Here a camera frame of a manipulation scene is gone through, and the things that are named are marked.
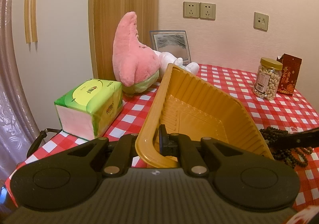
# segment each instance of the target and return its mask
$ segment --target picture frame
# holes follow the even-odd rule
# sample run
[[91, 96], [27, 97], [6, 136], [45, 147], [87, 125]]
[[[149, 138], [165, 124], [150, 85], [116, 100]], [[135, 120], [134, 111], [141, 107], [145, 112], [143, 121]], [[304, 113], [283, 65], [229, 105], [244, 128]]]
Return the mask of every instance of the picture frame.
[[192, 62], [186, 31], [150, 31], [150, 37], [153, 50], [158, 52], [169, 52], [176, 58], [183, 58], [184, 66]]

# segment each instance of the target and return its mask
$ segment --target metal screw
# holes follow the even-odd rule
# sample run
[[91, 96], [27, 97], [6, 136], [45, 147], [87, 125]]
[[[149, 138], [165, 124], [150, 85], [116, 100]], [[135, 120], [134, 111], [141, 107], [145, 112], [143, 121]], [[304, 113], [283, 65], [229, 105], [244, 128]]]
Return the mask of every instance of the metal screw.
[[194, 166], [192, 167], [191, 171], [194, 173], [194, 174], [204, 174], [207, 172], [207, 168], [206, 167], [203, 167], [203, 166]]
[[110, 175], [117, 174], [120, 171], [120, 169], [116, 166], [108, 166], [104, 168], [104, 172]]

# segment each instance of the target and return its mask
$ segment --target tissue pack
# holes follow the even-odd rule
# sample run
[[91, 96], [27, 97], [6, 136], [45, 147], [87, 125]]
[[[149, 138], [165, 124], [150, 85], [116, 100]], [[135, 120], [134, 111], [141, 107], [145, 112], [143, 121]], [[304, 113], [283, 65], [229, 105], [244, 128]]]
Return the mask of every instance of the tissue pack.
[[101, 137], [122, 110], [122, 83], [90, 79], [54, 104], [63, 131], [90, 141]]

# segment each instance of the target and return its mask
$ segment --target glass jar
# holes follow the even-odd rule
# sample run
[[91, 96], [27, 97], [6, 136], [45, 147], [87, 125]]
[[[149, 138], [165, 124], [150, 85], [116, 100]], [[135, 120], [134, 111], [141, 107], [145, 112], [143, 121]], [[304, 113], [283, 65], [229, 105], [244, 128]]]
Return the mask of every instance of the glass jar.
[[281, 62], [262, 57], [260, 59], [253, 93], [260, 98], [269, 101], [274, 100], [281, 78], [281, 70]]

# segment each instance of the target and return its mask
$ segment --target white plush toy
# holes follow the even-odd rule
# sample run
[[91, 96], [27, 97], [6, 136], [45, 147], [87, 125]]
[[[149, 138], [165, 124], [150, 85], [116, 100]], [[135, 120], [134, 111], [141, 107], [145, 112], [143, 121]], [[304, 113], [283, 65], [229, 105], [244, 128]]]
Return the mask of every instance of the white plush toy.
[[184, 70], [196, 75], [199, 71], [199, 65], [196, 62], [191, 62], [187, 66], [183, 66], [183, 59], [176, 58], [172, 53], [169, 52], [158, 52], [154, 51], [155, 54], [159, 57], [160, 68], [159, 68], [159, 77], [163, 78], [166, 68], [169, 63], [173, 63], [176, 66], [181, 67]]

